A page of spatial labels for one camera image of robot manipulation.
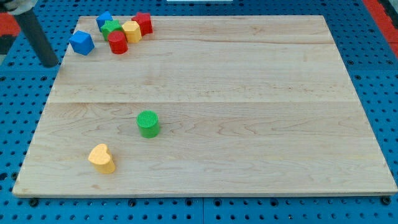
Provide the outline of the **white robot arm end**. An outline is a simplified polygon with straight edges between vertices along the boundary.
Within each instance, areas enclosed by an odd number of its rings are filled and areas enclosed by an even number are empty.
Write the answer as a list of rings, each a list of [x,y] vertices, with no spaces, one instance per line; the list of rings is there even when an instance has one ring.
[[[31,10],[38,0],[1,0],[1,13],[13,16],[21,15]]]

